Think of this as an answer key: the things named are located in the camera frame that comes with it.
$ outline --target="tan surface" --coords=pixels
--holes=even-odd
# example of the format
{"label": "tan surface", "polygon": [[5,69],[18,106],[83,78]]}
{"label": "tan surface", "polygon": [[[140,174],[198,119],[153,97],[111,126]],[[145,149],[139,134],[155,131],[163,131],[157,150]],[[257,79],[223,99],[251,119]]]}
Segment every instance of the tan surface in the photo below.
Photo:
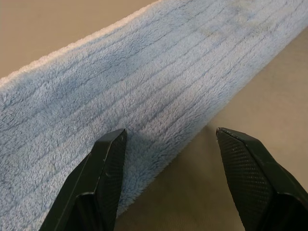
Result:
{"label": "tan surface", "polygon": [[[153,0],[2,0],[0,77]],[[308,29],[204,128],[116,223],[116,231],[243,231],[216,127],[259,138],[308,190]]]}

